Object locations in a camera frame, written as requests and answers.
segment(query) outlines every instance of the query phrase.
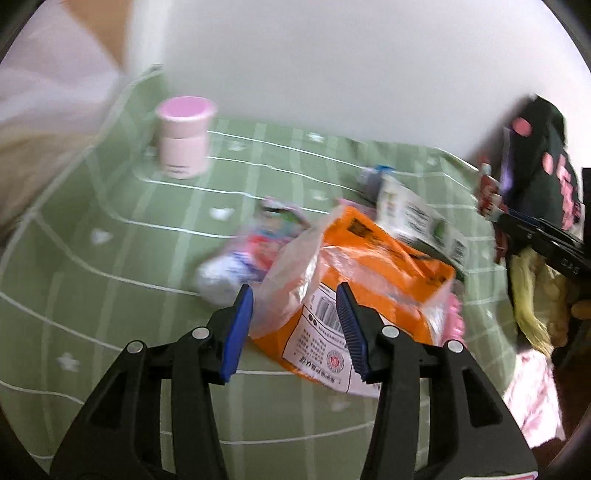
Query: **pink cup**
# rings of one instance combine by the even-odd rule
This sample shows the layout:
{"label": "pink cup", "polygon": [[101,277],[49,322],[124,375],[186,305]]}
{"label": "pink cup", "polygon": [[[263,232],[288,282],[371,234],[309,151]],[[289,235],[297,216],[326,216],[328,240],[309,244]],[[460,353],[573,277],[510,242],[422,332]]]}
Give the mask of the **pink cup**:
{"label": "pink cup", "polygon": [[158,105],[159,156],[167,175],[187,179],[209,168],[207,126],[216,112],[216,105],[202,97],[174,97]]}

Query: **green tablecloth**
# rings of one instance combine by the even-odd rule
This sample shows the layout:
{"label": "green tablecloth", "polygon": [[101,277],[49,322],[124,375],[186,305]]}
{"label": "green tablecloth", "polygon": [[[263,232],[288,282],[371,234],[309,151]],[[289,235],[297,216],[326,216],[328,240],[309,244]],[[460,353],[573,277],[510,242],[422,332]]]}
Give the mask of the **green tablecloth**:
{"label": "green tablecloth", "polygon": [[[473,168],[434,148],[220,118],[211,126],[209,171],[168,179],[148,146],[165,96],[158,70],[124,92],[102,140],[44,192],[0,262],[0,402],[44,467],[130,340],[175,341],[208,321],[214,308],[191,290],[195,267],[251,218],[258,198],[296,203],[314,220],[335,198],[359,200],[361,166],[395,167],[468,238],[466,341],[497,389],[506,388],[515,327],[505,271],[492,263],[491,228],[474,210]],[[250,344],[239,369],[228,386],[212,389],[231,478],[358,478],[375,400],[302,380]],[[169,387],[161,439],[171,469]],[[421,416],[420,464],[426,395]]]}

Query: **orange plastic bag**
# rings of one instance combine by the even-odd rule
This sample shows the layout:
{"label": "orange plastic bag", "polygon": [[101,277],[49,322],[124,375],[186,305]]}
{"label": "orange plastic bag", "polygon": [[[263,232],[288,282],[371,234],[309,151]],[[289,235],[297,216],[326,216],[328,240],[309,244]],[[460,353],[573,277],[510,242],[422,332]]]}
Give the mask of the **orange plastic bag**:
{"label": "orange plastic bag", "polygon": [[335,390],[377,396],[351,366],[336,314],[347,281],[359,304],[375,308],[422,343],[438,342],[454,269],[398,242],[353,207],[339,207],[283,248],[255,292],[250,335],[272,359]]}

